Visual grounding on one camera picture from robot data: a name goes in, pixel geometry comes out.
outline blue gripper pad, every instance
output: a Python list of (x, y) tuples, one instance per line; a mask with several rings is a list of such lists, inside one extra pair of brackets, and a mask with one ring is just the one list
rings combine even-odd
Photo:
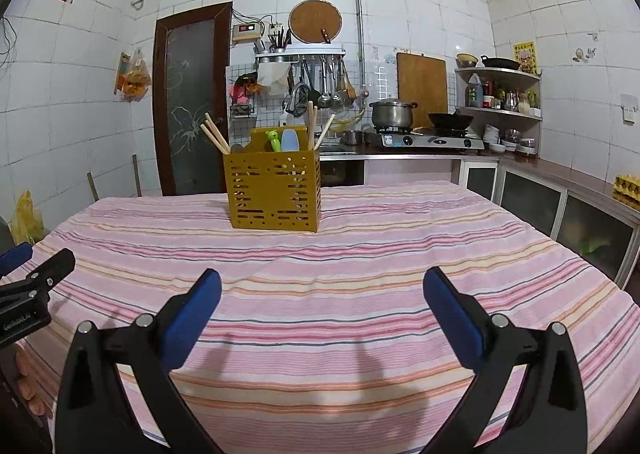
[(160, 363), (165, 373), (182, 367), (218, 306), (222, 296), (220, 275), (207, 270), (192, 290), (162, 338)]
[(477, 373), (483, 364), (484, 338), (441, 275), (444, 277), (444, 274), (435, 268), (429, 269), (424, 275), (424, 299), (460, 364)]
[(0, 256), (0, 277), (9, 275), (33, 257), (33, 249), (29, 243), (19, 244)]

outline pot lid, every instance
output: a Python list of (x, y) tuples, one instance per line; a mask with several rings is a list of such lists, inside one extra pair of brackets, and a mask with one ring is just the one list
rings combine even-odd
[(372, 102), (369, 104), (370, 107), (374, 108), (376, 106), (391, 106), (396, 108), (416, 108), (418, 104), (415, 102), (404, 102), (399, 98), (385, 98), (384, 100), (378, 100), (377, 102)]

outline rectangular wooden cutting board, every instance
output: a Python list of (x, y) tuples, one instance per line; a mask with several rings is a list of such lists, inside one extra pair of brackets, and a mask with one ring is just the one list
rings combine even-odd
[(398, 53), (398, 97), (417, 102), (413, 127), (433, 127), (429, 113), (448, 113), (447, 65), (444, 60)]

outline gas stove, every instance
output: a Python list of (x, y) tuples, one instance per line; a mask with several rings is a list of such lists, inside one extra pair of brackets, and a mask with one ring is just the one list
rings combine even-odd
[(424, 149), (424, 150), (484, 150), (484, 142), (471, 137), (465, 131), (445, 134), (435, 129), (421, 129), (412, 132), (366, 130), (364, 139), (369, 145), (384, 148)]

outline black frying pan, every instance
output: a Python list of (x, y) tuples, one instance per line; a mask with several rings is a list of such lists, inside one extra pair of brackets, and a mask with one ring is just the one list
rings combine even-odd
[(482, 59), (482, 64), (487, 68), (504, 68), (512, 69), (514, 71), (518, 71), (520, 69), (520, 63), (517, 60), (499, 58), (490, 59), (487, 55), (482, 55), (480, 58)]
[(465, 114), (430, 113), (429, 119), (436, 129), (465, 130), (474, 118)]

